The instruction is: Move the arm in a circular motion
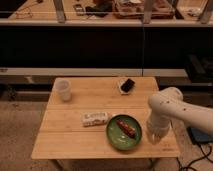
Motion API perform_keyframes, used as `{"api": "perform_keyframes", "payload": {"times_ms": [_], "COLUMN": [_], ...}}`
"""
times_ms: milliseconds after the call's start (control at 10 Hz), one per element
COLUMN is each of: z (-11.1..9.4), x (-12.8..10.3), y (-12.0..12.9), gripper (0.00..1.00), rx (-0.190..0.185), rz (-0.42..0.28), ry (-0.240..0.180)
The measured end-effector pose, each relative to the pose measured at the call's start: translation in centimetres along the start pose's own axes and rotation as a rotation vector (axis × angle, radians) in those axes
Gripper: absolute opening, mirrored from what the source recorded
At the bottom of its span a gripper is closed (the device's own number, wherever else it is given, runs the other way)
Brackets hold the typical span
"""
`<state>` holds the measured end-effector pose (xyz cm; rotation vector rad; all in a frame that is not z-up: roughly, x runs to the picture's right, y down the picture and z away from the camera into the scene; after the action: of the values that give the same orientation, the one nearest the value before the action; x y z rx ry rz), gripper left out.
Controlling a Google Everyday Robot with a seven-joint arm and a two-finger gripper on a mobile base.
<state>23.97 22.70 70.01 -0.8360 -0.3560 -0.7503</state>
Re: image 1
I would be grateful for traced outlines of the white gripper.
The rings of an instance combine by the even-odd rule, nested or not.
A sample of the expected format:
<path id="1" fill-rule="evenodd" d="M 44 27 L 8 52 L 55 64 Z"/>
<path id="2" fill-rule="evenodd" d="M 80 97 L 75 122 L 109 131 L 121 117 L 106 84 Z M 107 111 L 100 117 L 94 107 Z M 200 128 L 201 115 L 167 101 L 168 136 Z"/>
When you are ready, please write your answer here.
<path id="1" fill-rule="evenodd" d="M 157 144 L 161 141 L 162 138 L 164 138 L 170 129 L 170 126 L 166 127 L 159 127 L 152 124 L 150 121 L 146 122 L 146 128 L 147 128 L 147 138 L 151 144 Z"/>

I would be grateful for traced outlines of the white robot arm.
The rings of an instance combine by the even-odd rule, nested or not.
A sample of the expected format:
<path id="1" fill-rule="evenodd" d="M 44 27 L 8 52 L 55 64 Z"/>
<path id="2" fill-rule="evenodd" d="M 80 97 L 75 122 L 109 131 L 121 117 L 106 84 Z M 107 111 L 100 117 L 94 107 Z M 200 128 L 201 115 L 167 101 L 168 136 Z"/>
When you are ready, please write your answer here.
<path id="1" fill-rule="evenodd" d="M 157 144 L 170 129 L 170 119 L 182 120 L 213 136 L 213 109 L 183 101 L 182 92 L 176 87 L 160 90 L 148 98 L 150 115 L 146 121 L 147 136 Z"/>

